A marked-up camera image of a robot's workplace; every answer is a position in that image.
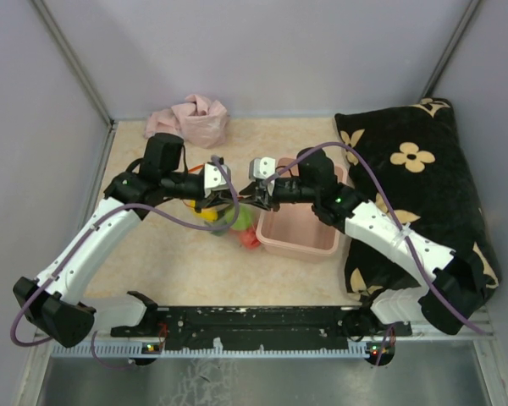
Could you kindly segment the yellow pear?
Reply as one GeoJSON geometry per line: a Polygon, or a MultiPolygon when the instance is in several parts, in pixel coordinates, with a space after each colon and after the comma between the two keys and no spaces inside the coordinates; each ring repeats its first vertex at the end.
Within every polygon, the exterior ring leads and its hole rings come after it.
{"type": "Polygon", "coordinates": [[[196,215],[206,223],[214,223],[222,217],[222,212],[222,209],[210,207],[201,209],[199,212],[196,212],[196,215]]]}

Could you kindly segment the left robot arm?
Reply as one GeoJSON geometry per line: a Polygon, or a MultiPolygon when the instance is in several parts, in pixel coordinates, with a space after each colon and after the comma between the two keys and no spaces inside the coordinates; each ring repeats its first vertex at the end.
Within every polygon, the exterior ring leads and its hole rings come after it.
{"type": "Polygon", "coordinates": [[[48,338],[72,348],[97,331],[131,327],[143,336],[154,333],[159,315],[141,294],[97,299],[84,295],[90,281],[129,231],[168,200],[193,200],[203,208],[229,196],[239,202],[230,170],[213,157],[199,173],[186,163],[185,143],[174,134],[158,133],[142,158],[132,162],[105,189],[86,225],[65,251],[37,277],[22,277],[14,285],[20,314],[48,338]]]}

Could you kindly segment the green apple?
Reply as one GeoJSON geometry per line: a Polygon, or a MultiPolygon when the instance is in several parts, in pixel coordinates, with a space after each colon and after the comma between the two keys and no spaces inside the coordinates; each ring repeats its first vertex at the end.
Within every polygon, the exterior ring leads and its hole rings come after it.
{"type": "Polygon", "coordinates": [[[256,216],[247,206],[241,206],[236,221],[232,224],[231,229],[237,232],[248,230],[256,221],[256,216]]]}

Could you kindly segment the clear zip top bag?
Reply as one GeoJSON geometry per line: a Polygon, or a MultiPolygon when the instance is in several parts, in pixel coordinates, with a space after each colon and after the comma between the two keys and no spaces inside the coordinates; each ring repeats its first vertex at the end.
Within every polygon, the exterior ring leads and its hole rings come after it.
{"type": "MultiPolygon", "coordinates": [[[[218,226],[227,225],[234,218],[234,215],[235,215],[235,209],[234,209],[233,203],[230,204],[230,205],[216,206],[218,209],[222,209],[223,210],[222,217],[219,220],[217,220],[216,222],[214,222],[214,223],[206,223],[206,222],[204,222],[201,218],[199,218],[196,215],[196,212],[199,212],[199,211],[194,211],[194,201],[193,200],[184,200],[183,204],[189,208],[189,210],[191,211],[192,215],[198,220],[198,222],[200,224],[202,224],[204,226],[208,226],[208,227],[218,227],[218,226]]],[[[256,216],[256,221],[254,222],[254,224],[253,224],[253,226],[251,228],[255,228],[257,230],[258,215],[256,214],[256,212],[252,208],[250,208],[250,209],[252,210],[252,212],[256,216]]],[[[233,235],[239,241],[238,232],[232,230],[231,227],[226,229],[226,230],[211,231],[211,235],[218,236],[218,237],[222,237],[222,236],[227,235],[227,234],[233,235]]]]}

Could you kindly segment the small red apple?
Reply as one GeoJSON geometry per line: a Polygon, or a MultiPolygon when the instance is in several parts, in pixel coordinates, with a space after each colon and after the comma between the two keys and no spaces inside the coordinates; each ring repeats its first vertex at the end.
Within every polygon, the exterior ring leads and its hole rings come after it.
{"type": "Polygon", "coordinates": [[[238,238],[241,245],[248,250],[253,250],[261,245],[260,241],[257,238],[255,228],[248,228],[239,231],[238,238]]]}

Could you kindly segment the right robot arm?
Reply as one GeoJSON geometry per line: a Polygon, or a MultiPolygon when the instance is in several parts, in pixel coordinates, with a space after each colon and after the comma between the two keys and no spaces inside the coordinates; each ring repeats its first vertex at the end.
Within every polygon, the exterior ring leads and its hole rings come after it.
{"type": "Polygon", "coordinates": [[[255,158],[251,183],[242,190],[247,204],[277,211],[283,204],[309,203],[320,222],[358,240],[414,277],[415,288],[386,289],[361,314],[362,327],[381,334],[392,323],[424,319],[439,331],[456,335],[487,297],[483,262],[477,252],[437,244],[382,212],[360,192],[338,181],[334,163],[321,145],[302,150],[290,163],[298,174],[279,171],[271,157],[255,158]]]}

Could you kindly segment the pink plastic bin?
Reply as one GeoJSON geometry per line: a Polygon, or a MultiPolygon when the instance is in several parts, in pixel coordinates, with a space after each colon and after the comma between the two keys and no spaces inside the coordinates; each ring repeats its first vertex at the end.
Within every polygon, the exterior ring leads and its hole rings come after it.
{"type": "Polygon", "coordinates": [[[320,222],[310,203],[282,204],[261,211],[257,239],[271,255],[319,263],[348,255],[351,239],[320,222]]]}

